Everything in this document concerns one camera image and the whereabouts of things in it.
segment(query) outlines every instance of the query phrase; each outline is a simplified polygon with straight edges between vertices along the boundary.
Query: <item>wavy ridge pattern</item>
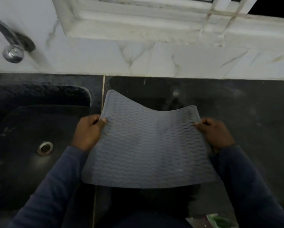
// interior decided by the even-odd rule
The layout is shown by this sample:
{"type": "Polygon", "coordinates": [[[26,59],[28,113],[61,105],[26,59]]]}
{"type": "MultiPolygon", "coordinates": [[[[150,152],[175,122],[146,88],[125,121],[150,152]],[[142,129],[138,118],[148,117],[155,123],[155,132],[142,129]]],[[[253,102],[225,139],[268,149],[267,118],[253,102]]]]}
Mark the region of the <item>wavy ridge pattern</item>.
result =
{"type": "Polygon", "coordinates": [[[122,188],[170,188],[218,179],[195,106],[173,111],[146,108],[114,90],[102,118],[109,123],[82,171],[88,184],[122,188]]]}

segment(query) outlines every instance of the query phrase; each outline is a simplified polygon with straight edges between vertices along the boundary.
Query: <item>wall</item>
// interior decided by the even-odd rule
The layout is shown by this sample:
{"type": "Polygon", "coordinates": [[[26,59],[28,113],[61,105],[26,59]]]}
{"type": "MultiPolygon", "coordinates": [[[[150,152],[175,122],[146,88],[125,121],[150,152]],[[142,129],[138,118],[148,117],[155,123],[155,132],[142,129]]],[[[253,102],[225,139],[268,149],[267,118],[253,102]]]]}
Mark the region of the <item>wall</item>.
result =
{"type": "Polygon", "coordinates": [[[37,47],[9,63],[0,33],[0,72],[284,80],[284,52],[67,37],[52,0],[0,0],[0,19],[37,47]]]}

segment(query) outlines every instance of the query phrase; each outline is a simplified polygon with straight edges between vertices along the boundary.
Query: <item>sleeve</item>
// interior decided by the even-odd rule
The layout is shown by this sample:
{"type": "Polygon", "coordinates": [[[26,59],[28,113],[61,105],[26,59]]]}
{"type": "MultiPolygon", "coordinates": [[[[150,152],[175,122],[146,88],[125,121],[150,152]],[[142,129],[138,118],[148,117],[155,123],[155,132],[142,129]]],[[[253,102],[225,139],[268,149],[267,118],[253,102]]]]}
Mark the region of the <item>sleeve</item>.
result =
{"type": "Polygon", "coordinates": [[[60,227],[86,159],[86,152],[68,146],[8,227],[60,227]]]}
{"type": "Polygon", "coordinates": [[[239,146],[211,157],[224,182],[241,228],[284,227],[284,211],[260,173],[239,146]]]}

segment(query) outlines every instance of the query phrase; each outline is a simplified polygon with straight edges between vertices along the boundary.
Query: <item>faucet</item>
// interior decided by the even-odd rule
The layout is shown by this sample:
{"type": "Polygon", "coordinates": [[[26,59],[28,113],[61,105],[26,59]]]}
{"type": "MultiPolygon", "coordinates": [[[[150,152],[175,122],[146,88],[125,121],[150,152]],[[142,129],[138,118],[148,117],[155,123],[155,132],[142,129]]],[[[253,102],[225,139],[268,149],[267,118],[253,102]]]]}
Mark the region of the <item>faucet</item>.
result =
{"type": "Polygon", "coordinates": [[[3,50],[3,57],[11,63],[19,63],[24,58],[24,51],[31,52],[35,49],[33,41],[24,34],[14,32],[0,20],[0,32],[5,36],[10,45],[3,50]]]}

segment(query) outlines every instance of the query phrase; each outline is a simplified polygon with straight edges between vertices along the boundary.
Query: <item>long-sleeved shirt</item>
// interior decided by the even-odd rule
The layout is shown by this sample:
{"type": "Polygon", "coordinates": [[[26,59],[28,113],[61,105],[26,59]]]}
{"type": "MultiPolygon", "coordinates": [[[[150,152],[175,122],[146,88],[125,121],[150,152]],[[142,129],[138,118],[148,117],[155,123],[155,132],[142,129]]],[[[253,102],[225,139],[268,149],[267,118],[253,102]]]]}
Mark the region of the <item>long-sleeved shirt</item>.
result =
{"type": "MultiPolygon", "coordinates": [[[[69,146],[9,228],[58,228],[76,184],[80,180],[87,154],[69,146]]],[[[224,148],[211,157],[224,182],[241,228],[284,228],[284,211],[249,158],[239,146],[224,148]]],[[[115,224],[122,227],[189,227],[182,220],[153,213],[134,214],[115,224]]]]}

